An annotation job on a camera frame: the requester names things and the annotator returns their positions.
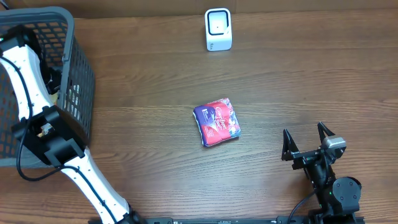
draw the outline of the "white box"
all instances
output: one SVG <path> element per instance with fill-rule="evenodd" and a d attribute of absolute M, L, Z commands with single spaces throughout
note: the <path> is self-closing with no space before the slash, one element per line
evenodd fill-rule
<path fill-rule="evenodd" d="M 205 13 L 207 50 L 229 50 L 232 47 L 231 13 L 225 8 L 209 9 Z"/>

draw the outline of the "wooden surface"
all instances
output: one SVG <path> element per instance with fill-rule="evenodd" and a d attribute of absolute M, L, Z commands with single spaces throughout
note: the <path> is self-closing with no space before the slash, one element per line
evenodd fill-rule
<path fill-rule="evenodd" d="M 237 14 L 232 50 L 214 53 L 202 16 L 76 20 L 75 34 L 96 73 L 92 154 L 143 216 L 288 215 L 310 184 L 280 160 L 282 130 L 312 150 L 324 121 L 348 144 L 336 176 L 363 184 L 358 215 L 398 222 L 398 10 Z M 205 149 L 192 109 L 222 97 L 242 137 Z M 0 223 L 92 217 L 64 175 L 1 169 Z"/>
<path fill-rule="evenodd" d="M 204 15 L 214 7 L 232 13 L 390 9 L 398 0 L 10 0 L 11 9 L 60 6 L 77 18 Z"/>

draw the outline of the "basket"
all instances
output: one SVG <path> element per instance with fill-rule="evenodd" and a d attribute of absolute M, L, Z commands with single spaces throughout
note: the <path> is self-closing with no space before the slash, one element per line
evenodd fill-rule
<path fill-rule="evenodd" d="M 57 106 L 70 114 L 90 139 L 95 90 L 94 73 L 74 33 L 72 15 L 61 7 L 15 9 L 0 12 L 0 35 L 16 25 L 34 30 L 49 67 L 62 71 Z M 11 133 L 18 121 L 18 106 L 11 82 L 0 66 L 0 167 L 15 166 L 19 142 Z M 28 149 L 23 148 L 21 166 L 45 167 Z"/>

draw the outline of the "wall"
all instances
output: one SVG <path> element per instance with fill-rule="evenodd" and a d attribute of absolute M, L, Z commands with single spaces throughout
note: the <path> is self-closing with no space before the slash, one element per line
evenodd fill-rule
<path fill-rule="evenodd" d="M 232 13 L 375 9 L 398 7 L 398 0 L 8 0 L 10 8 L 61 6 L 74 17 L 175 16 L 204 14 L 212 7 Z"/>

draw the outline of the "wire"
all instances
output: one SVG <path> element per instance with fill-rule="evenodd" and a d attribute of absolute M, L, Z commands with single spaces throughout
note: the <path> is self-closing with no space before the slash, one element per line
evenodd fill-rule
<path fill-rule="evenodd" d="M 25 91 L 26 98 L 27 98 L 27 104 L 28 104 L 28 107 L 29 107 L 29 117 L 27 119 L 25 130 L 24 130 L 24 132 L 22 134 L 22 137 L 21 137 L 21 143 L 19 144 L 19 149 L 17 151 L 17 171 L 18 171 L 18 174 L 25 180 L 28 180 L 28 181 L 39 181 L 39 180 L 45 179 L 45 178 L 47 178 L 47 177 L 49 177 L 49 176 L 61 171 L 62 169 L 73 169 L 75 172 L 80 174 L 80 176 L 81 176 L 81 178 L 83 178 L 83 180 L 85 180 L 86 184 L 89 186 L 91 191 L 93 191 L 95 197 L 99 200 L 99 202 L 101 202 L 102 206 L 109 213 L 109 215 L 111 216 L 113 222 L 117 223 L 116 218 L 112 214 L 112 212 L 109 209 L 109 207 L 106 205 L 105 201 L 101 199 L 100 195 L 98 195 L 98 192 L 94 189 L 94 187 L 92 186 L 90 181 L 83 175 L 83 173 L 78 168 L 73 167 L 73 166 L 60 166 L 60 167 L 54 169 L 53 171 L 51 171 L 51 172 L 49 172 L 49 173 L 47 173 L 47 174 L 45 174 L 45 175 L 43 175 L 41 177 L 34 177 L 34 178 L 28 177 L 28 176 L 26 176 L 23 173 L 23 171 L 21 169 L 21 152 L 22 152 L 22 148 L 24 146 L 24 142 L 25 142 L 27 131 L 29 130 L 30 122 L 32 121 L 33 106 L 32 106 L 32 102 L 30 100 L 29 92 L 27 90 L 26 82 L 25 82 L 24 77 L 22 76 L 22 73 L 19 70 L 19 68 L 14 63 L 12 63 L 10 60 L 8 60 L 7 58 L 5 58 L 3 56 L 0 56 L 0 59 L 4 60 L 9 65 L 11 65 L 15 69 L 15 71 L 18 73 L 19 78 L 21 79 L 21 82 L 22 82 L 22 86 L 24 87 L 24 91 Z"/>
<path fill-rule="evenodd" d="M 290 221 L 293 218 L 294 213 L 296 210 L 302 206 L 307 200 L 309 200 L 313 195 L 317 194 L 321 189 L 325 188 L 326 184 L 328 183 L 329 180 L 329 165 L 328 161 L 326 160 L 326 155 L 325 153 L 323 154 L 323 161 L 325 162 L 325 169 L 326 169 L 326 177 L 325 177 L 325 183 L 322 186 L 319 186 L 317 189 L 315 189 L 313 192 L 311 192 L 309 195 L 307 195 L 303 200 L 301 200 L 292 210 L 292 212 L 289 215 L 289 218 L 287 219 L 287 224 L 290 224 Z"/>

